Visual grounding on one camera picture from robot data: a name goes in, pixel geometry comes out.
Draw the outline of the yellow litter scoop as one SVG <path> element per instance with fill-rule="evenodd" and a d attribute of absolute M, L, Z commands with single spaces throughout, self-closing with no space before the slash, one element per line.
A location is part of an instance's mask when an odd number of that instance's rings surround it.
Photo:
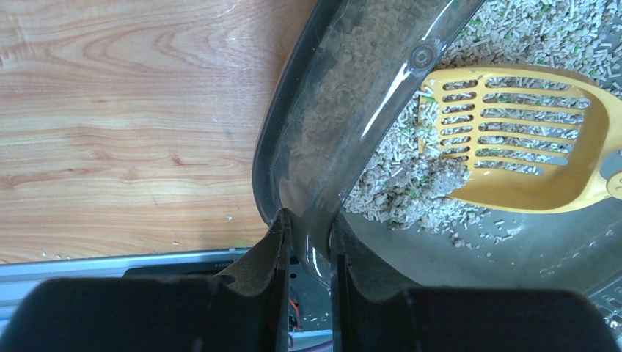
<path fill-rule="evenodd" d="M 519 213 L 563 213 L 621 198 L 621 99 L 591 78 L 535 65 L 437 70 L 422 103 L 438 114 L 439 152 L 469 179 L 451 197 Z"/>

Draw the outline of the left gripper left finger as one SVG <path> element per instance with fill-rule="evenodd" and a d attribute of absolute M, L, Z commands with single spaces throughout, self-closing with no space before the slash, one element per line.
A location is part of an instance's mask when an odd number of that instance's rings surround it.
<path fill-rule="evenodd" d="M 58 278 L 22 301 L 3 351 L 286 351 L 291 224 L 213 276 Z"/>

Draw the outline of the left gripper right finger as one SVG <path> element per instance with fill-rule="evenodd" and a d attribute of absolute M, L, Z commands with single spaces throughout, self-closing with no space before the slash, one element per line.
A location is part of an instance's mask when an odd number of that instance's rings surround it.
<path fill-rule="evenodd" d="M 563 290 L 424 287 L 344 216 L 330 234 L 336 351 L 616 351 L 596 308 Z"/>

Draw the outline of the grey litter box tray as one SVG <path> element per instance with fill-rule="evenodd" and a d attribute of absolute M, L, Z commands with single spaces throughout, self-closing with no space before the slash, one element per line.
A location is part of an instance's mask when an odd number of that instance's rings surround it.
<path fill-rule="evenodd" d="M 329 279 L 329 223 L 423 285 L 529 287 L 588 296 L 621 333 L 621 198 L 519 213 L 451 194 L 469 170 L 439 152 L 437 70 L 535 65 L 621 99 L 619 1 L 319 1 L 263 123 L 253 165 L 260 215 L 299 219 L 294 252 Z"/>

